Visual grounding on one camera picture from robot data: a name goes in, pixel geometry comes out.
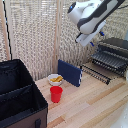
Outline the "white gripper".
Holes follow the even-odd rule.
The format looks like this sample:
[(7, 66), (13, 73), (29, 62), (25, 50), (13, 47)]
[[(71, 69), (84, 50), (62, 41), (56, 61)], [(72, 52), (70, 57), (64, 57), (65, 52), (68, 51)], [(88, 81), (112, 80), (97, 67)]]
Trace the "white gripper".
[[(94, 36), (98, 33), (98, 31), (89, 34), (89, 35), (85, 35), (80, 33), (77, 38), (76, 38), (76, 42), (80, 43), (82, 46), (86, 46), (93, 38)], [(104, 36), (104, 33), (102, 31), (99, 32), (101, 36)]]

